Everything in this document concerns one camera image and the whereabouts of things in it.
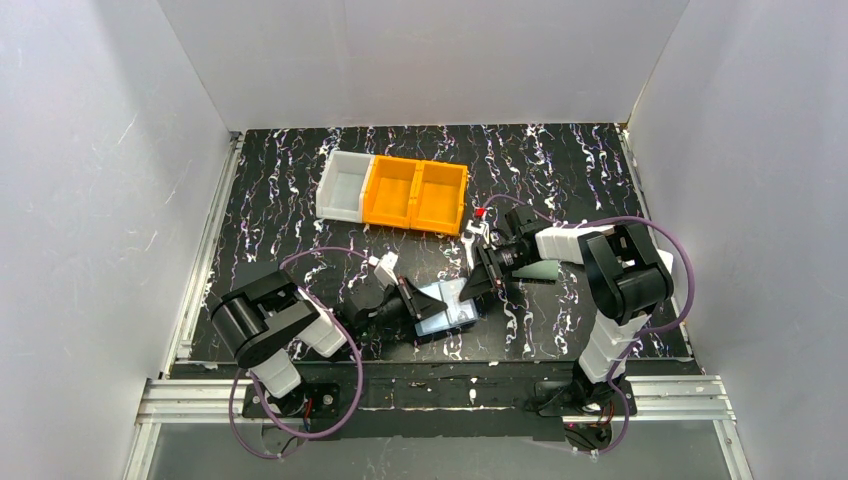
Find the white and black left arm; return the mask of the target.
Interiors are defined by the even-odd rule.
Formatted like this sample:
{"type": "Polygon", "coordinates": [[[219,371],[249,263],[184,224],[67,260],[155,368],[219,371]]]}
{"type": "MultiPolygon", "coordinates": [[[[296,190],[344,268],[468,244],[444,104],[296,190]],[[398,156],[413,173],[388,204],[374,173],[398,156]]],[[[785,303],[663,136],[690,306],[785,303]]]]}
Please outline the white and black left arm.
{"type": "Polygon", "coordinates": [[[258,378],[271,397],[282,399],[301,384],[287,346],[298,339],[324,358],[366,327],[402,326],[441,314],[448,305],[399,276],[355,287],[339,310],[322,307],[288,272],[274,271],[222,297],[211,324],[238,367],[258,378]]]}

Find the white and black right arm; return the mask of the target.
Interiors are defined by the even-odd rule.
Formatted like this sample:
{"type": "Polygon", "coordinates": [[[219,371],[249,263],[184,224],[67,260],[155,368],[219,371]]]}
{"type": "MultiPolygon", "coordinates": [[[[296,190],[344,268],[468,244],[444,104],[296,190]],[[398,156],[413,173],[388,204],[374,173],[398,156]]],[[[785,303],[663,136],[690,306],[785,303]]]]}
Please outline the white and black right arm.
{"type": "Polygon", "coordinates": [[[621,390],[633,343],[656,308],[674,292],[667,263],[646,225],[634,219],[557,227],[523,205],[509,211],[505,220],[509,242],[475,246],[473,267],[460,300],[499,291],[514,272],[543,260],[582,267],[596,307],[588,343],[570,381],[542,388],[528,408],[553,414],[561,408],[606,406],[621,390]]]}

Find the blue card holder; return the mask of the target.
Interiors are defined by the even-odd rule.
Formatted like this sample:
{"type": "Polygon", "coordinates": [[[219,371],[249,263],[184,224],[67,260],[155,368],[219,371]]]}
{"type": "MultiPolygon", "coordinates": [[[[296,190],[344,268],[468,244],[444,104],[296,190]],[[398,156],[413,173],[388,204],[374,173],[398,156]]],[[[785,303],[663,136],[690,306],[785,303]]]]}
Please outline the blue card holder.
{"type": "Polygon", "coordinates": [[[442,334],[476,323],[480,315],[473,300],[459,300],[459,293],[467,282],[466,278],[430,283],[421,291],[446,305],[446,309],[424,318],[415,325],[418,337],[442,334]]]}

